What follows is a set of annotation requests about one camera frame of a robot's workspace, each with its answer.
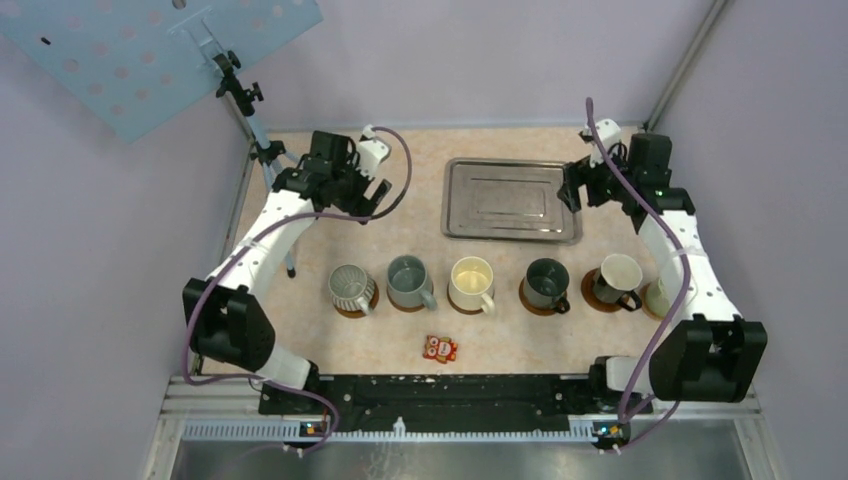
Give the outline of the black mug white inside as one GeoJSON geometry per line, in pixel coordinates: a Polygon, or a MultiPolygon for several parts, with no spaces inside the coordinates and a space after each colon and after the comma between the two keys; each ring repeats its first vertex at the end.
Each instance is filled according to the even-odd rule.
{"type": "Polygon", "coordinates": [[[642,280],[642,269],[634,258],[621,253],[610,254],[593,274],[590,293],[604,307],[633,312],[643,306],[637,293],[642,280]]]}

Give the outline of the grey blue mug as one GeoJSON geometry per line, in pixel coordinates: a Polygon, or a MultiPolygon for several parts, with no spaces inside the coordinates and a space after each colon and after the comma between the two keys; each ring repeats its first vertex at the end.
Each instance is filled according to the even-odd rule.
{"type": "Polygon", "coordinates": [[[427,310],[438,308],[434,296],[434,283],[421,259],[413,255],[402,255],[393,259],[387,270],[388,296],[420,297],[427,310]]]}

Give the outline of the grey ribbed mug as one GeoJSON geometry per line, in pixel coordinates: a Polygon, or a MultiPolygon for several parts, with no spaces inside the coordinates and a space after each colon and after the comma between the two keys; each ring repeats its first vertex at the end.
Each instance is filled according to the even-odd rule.
{"type": "Polygon", "coordinates": [[[377,288],[374,278],[356,265],[341,265],[332,271],[328,280],[331,302],[347,311],[361,310],[368,315],[373,311],[368,304],[377,288]]]}

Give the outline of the dark green mug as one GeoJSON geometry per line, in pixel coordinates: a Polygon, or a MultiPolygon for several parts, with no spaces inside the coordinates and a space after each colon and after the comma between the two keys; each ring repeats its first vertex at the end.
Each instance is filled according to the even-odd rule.
{"type": "Polygon", "coordinates": [[[566,267],[552,258],[539,258],[528,266],[521,293],[525,303],[539,311],[565,314],[571,310],[567,299],[570,274],[566,267]]]}

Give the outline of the cream mug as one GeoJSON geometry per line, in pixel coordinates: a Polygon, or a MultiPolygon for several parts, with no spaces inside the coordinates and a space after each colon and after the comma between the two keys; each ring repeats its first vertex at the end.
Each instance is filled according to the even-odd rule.
{"type": "Polygon", "coordinates": [[[451,269],[447,293],[463,309],[482,308],[486,315],[496,314],[494,271],[483,258],[468,256],[458,260],[451,269]]]}

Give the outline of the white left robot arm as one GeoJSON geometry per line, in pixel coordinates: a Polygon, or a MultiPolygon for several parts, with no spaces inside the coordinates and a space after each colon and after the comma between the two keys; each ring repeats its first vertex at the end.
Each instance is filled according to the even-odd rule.
{"type": "Polygon", "coordinates": [[[298,238],[318,218],[366,223],[376,217],[391,188],[383,180],[366,194],[391,154],[378,131],[368,125],[357,140],[313,132],[309,151],[280,170],[260,214],[227,260],[183,289],[188,349],[283,385],[283,401],[297,413],[317,407],[321,388],[309,379],[311,363],[278,344],[262,301],[298,238]]]}

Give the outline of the light green mug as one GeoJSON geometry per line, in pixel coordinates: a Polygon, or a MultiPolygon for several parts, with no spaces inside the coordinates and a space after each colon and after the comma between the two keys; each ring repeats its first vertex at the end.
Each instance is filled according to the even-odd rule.
{"type": "Polygon", "coordinates": [[[665,291],[663,281],[658,278],[653,281],[650,288],[650,299],[648,300],[650,308],[658,315],[664,317],[670,310],[671,300],[665,291]]]}

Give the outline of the silver metal tray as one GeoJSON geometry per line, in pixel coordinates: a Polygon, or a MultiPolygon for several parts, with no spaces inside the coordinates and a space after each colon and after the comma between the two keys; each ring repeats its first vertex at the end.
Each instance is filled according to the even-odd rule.
{"type": "Polygon", "coordinates": [[[441,231],[453,239],[574,245],[582,219],[557,197],[557,161],[454,158],[445,165],[441,231]]]}

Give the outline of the woven rattan coaster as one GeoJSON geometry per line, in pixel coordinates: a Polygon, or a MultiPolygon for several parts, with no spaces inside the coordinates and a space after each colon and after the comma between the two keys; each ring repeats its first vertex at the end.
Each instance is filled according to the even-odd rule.
{"type": "Polygon", "coordinates": [[[642,311],[643,311],[646,315],[648,315],[650,318],[652,318],[653,320],[656,320],[656,321],[662,321],[662,320],[664,319],[664,316],[663,316],[663,315],[658,315],[658,314],[656,314],[656,313],[655,313],[655,312],[654,312],[654,311],[650,308],[650,305],[649,305],[649,302],[648,302],[648,300],[650,299],[650,288],[651,288],[651,284],[650,284],[650,283],[647,283],[647,284],[643,285],[643,286],[641,287],[640,291],[639,291],[639,296],[640,296],[640,298],[641,298],[641,300],[642,300],[642,307],[641,307],[641,310],[642,310],[642,311]]]}

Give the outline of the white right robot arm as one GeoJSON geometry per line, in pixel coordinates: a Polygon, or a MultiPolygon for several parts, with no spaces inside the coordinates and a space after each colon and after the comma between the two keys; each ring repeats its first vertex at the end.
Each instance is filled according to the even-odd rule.
{"type": "Polygon", "coordinates": [[[666,337],[652,344],[644,362],[604,360],[605,373],[586,385],[587,400],[600,412],[614,411],[632,391],[664,401],[738,403],[767,346],[766,329],[745,319],[721,288],[700,240],[694,203],[686,189],[671,184],[670,138],[637,133],[620,154],[614,149],[619,137],[618,131],[601,137],[612,166],[599,144],[567,163],[558,196],[573,213],[584,204],[621,204],[654,259],[674,314],[662,324],[666,337]]]}

